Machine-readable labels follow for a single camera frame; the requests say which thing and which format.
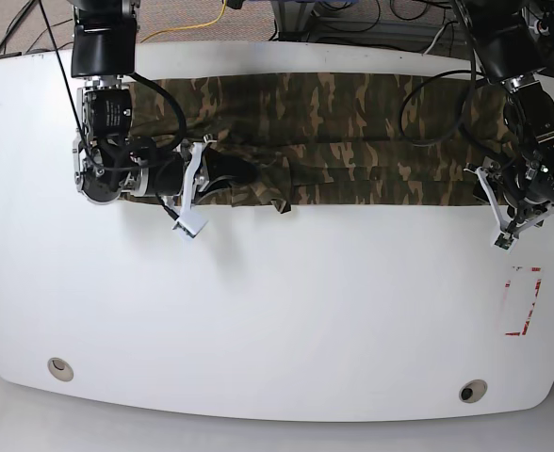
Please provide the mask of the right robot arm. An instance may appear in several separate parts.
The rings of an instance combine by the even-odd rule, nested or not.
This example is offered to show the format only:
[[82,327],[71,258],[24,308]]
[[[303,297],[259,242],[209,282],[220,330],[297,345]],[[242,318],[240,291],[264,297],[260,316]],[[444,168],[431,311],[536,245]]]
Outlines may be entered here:
[[[136,73],[138,1],[74,1],[71,68],[65,79],[82,79],[83,88],[69,97],[76,133],[73,178],[90,202],[109,204],[129,196],[157,202],[178,221],[187,217],[198,195],[255,181],[253,164],[224,155],[210,136],[186,138],[187,120],[176,99],[156,82]],[[131,133],[132,94],[122,81],[131,77],[176,117],[165,144]]]

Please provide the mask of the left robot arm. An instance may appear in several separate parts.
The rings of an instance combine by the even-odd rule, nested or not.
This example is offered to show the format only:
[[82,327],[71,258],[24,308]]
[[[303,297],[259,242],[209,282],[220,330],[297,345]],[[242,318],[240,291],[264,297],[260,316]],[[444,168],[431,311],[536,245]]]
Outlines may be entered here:
[[[429,147],[460,133],[489,166],[468,165],[478,178],[476,196],[490,204],[496,244],[509,249],[522,232],[554,216],[554,101],[535,75],[546,66],[521,13],[523,1],[453,1],[452,11],[470,53],[470,82],[457,102],[455,121],[440,137],[412,139]],[[504,120],[519,141],[517,156],[498,153],[474,138],[464,122],[477,89],[506,92]]]

